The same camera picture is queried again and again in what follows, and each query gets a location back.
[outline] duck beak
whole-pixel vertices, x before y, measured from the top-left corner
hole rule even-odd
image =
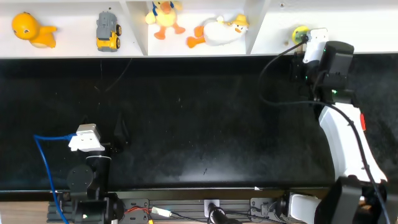
[[[163,2],[163,3],[160,5],[160,9],[161,9],[164,13],[169,14],[170,11],[172,10],[172,7],[171,7],[171,5],[170,5],[170,2],[168,2],[168,1]]]

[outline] black tabletop surface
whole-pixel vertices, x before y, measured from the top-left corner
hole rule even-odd
[[[48,190],[33,134],[74,133],[84,117],[104,140],[122,113],[131,147],[112,158],[110,190],[181,187],[309,187],[334,182],[324,132],[309,106],[270,108],[257,78],[270,57],[0,61],[0,190]],[[290,57],[264,79],[274,101],[299,100]],[[398,180],[397,55],[356,55],[350,87],[389,180]],[[84,157],[42,142],[57,189]]]

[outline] yellow hat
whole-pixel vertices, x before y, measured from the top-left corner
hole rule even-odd
[[[236,19],[232,21],[232,23],[239,26],[249,26],[248,22],[246,21],[246,16],[242,14],[236,16]]]

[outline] yellow duck toy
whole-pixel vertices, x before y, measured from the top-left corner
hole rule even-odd
[[[175,1],[154,1],[152,2],[153,8],[145,18],[145,21],[151,25],[156,22],[160,26],[160,31],[155,33],[155,37],[159,40],[166,38],[165,33],[168,27],[173,27],[176,34],[182,34],[185,32],[183,27],[177,24],[177,14],[175,9],[182,10],[180,2]]]
[[[52,32],[57,31],[54,26],[42,26],[27,12],[18,14],[12,20],[12,29],[15,35],[38,48],[55,47],[55,39]]]

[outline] yellow and gray toy truck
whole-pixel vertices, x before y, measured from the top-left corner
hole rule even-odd
[[[118,19],[110,12],[101,12],[97,20],[97,47],[102,52],[117,52],[120,48],[122,27]]]

